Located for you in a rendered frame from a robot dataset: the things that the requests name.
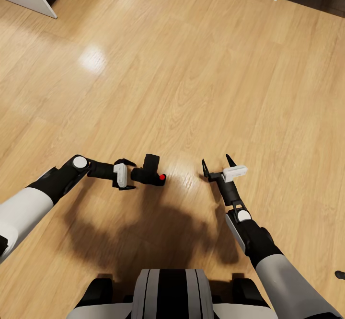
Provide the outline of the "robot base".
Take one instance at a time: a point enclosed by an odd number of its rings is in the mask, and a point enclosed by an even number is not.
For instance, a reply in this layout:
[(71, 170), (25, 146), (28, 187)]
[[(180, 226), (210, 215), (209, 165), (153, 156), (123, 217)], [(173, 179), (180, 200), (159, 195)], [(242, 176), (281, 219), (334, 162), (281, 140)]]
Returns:
[[(131, 319), (133, 296), (126, 295), (123, 303), (112, 304), (112, 280), (93, 279), (66, 319)], [(252, 279), (235, 278), (232, 297), (230, 304), (223, 303), (220, 295), (212, 295), (214, 319), (278, 319)]]

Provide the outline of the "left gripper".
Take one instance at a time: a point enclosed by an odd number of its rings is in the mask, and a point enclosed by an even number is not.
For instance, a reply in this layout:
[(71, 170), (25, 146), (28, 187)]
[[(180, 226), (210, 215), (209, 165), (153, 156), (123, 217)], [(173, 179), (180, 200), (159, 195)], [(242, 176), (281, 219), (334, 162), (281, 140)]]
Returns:
[[(117, 160), (114, 165), (116, 164), (120, 164), (123, 163), (125, 165), (131, 165), (131, 166), (136, 166), (135, 163), (123, 158), (123, 159), (119, 159)], [(108, 163), (104, 163), (104, 172), (101, 176), (101, 179), (109, 179), (109, 180), (113, 180), (113, 184), (112, 187), (118, 187), (118, 189), (120, 191), (123, 190), (128, 190), (128, 189), (135, 189), (135, 186), (129, 186), (127, 185), (125, 188), (120, 188), (120, 186), (118, 186), (118, 182), (117, 182), (117, 173), (114, 173), (114, 165), (113, 164), (108, 164)]]

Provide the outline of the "robot trunk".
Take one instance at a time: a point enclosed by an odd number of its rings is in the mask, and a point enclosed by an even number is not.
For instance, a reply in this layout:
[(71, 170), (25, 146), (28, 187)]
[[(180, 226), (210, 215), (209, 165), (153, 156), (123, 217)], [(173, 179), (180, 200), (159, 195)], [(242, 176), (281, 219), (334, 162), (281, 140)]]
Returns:
[(131, 319), (214, 319), (203, 269), (143, 269), (137, 279)]

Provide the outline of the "digital camera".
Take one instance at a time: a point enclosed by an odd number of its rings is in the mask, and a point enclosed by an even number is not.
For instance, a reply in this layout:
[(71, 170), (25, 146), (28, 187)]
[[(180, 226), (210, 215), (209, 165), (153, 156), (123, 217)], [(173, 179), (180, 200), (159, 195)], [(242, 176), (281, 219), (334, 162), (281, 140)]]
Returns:
[(143, 184), (164, 186), (166, 182), (166, 174), (160, 176), (157, 173), (159, 162), (159, 156), (146, 154), (143, 167), (134, 168), (131, 172), (131, 179)]

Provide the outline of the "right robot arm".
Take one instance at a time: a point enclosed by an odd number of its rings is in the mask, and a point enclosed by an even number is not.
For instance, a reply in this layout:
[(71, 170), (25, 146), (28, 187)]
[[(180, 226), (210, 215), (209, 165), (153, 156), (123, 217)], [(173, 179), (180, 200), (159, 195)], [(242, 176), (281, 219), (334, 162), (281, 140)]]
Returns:
[[(299, 273), (287, 259), (266, 228), (261, 228), (247, 211), (233, 178), (244, 176), (245, 165), (236, 166), (226, 154), (231, 168), (209, 173), (202, 160), (204, 176), (217, 182), (226, 206), (226, 221), (246, 256), (256, 270), (278, 319), (344, 319)], [(237, 209), (236, 205), (242, 205)]]

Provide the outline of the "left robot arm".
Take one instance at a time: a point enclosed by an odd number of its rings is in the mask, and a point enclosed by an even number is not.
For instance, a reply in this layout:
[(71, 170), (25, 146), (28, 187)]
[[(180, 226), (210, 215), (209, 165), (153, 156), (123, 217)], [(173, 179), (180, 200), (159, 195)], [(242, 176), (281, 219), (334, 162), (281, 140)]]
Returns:
[(52, 167), (36, 182), (26, 186), (0, 205), (0, 265), (32, 232), (36, 225), (86, 174), (113, 180), (120, 191), (135, 189), (127, 185), (127, 166), (135, 163), (123, 158), (114, 165), (75, 155), (60, 169)]

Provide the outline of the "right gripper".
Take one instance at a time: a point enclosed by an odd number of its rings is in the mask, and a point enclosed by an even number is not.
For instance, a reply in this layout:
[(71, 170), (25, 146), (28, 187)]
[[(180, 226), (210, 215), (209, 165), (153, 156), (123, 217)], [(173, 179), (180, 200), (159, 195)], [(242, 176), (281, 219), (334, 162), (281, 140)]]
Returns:
[[(226, 154), (226, 158), (228, 160), (228, 163), (230, 165), (230, 167), (236, 166), (236, 164), (234, 163), (234, 161), (230, 158), (230, 156), (228, 154)], [(220, 193), (221, 195), (225, 194), (225, 193), (229, 193), (229, 192), (233, 192), (236, 191), (236, 185), (234, 183), (234, 181), (231, 182), (224, 182), (221, 174), (223, 174), (223, 172), (221, 173), (209, 173), (208, 169), (207, 169), (207, 165), (205, 163), (205, 160), (202, 160), (202, 165), (203, 165), (203, 172), (204, 172), (204, 176), (207, 178), (208, 177), (208, 181), (209, 182), (217, 182), (217, 185), (219, 187)]]

